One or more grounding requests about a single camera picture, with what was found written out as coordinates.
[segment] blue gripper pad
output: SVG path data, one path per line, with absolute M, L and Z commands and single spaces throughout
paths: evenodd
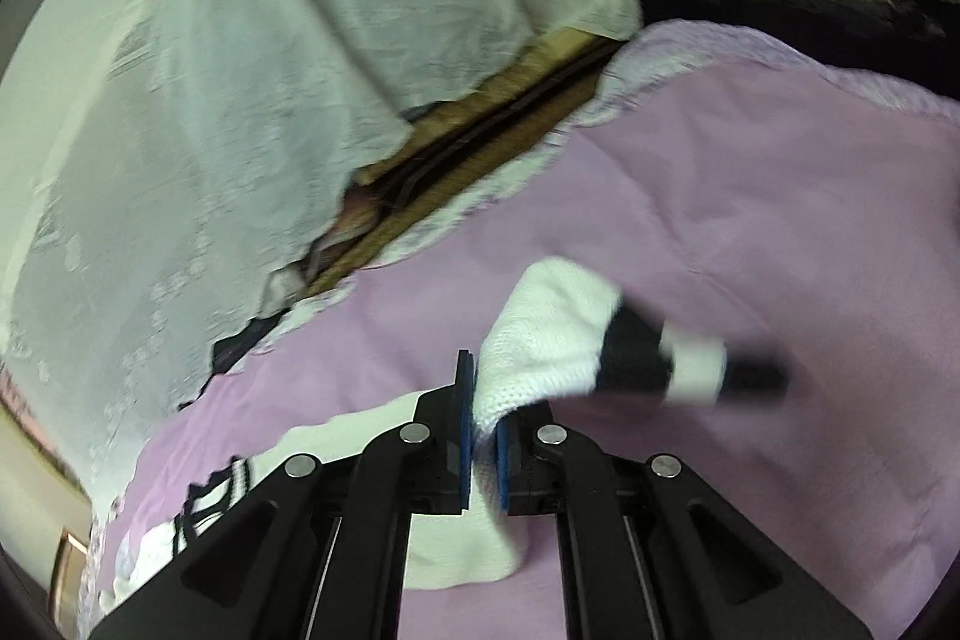
M 473 468 L 473 388 L 476 385 L 476 362 L 463 351 L 457 363 L 457 381 L 460 394 L 460 506 L 470 506 L 470 471 Z
M 510 509 L 510 439 L 501 420 L 496 425 L 496 483 L 500 491 L 500 507 Z

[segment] white stripe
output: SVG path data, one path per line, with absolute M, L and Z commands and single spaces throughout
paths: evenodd
M 673 373 L 664 395 L 666 402 L 716 402 L 727 372 L 727 350 L 721 340 L 702 338 L 666 323 L 659 352 L 673 362 Z

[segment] white sheer curtain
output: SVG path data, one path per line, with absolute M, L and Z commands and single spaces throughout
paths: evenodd
M 27 39 L 59 14 L 64 52 L 25 42 L 0 85 L 20 158 L 0 175 L 19 194 L 0 353 L 99 513 L 352 170 L 403 143 L 400 112 L 462 97 L 536 34 L 638 25 L 635 0 L 52 1 Z M 29 95 L 31 56 L 85 73 L 56 111 Z

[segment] metal screw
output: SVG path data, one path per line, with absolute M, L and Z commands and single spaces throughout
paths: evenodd
M 400 430 L 400 439 L 404 442 L 426 442 L 430 437 L 430 427 L 421 423 L 408 423 Z
M 659 477 L 677 477 L 680 475 L 680 470 L 683 469 L 683 466 L 675 456 L 664 454 L 664 456 L 654 458 L 654 461 L 650 462 L 650 468 L 654 471 L 654 474 Z
M 566 429 L 555 423 L 548 423 L 536 430 L 536 439 L 544 445 L 559 445 L 566 439 Z
M 313 456 L 307 456 L 306 453 L 297 453 L 296 456 L 290 456 L 283 466 L 283 470 L 290 477 L 306 477 L 317 468 L 317 463 Z

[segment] pink bedsheet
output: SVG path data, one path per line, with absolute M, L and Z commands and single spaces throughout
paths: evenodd
M 342 303 L 214 381 L 142 453 L 100 586 L 125 534 L 136 553 L 234 453 L 448 383 L 526 266 L 560 255 L 692 330 L 784 345 L 796 375 L 777 407 L 556 409 L 613 453 L 678 453 L 877 640 L 897 637 L 960 549 L 960 112 L 885 78 L 877 100 L 913 92 L 943 114 L 880 108 L 794 56 L 707 66 L 622 102 L 517 196 L 360 272 Z M 408 593 L 400 636 L 565 636 L 555 541 L 535 527 L 507 581 Z

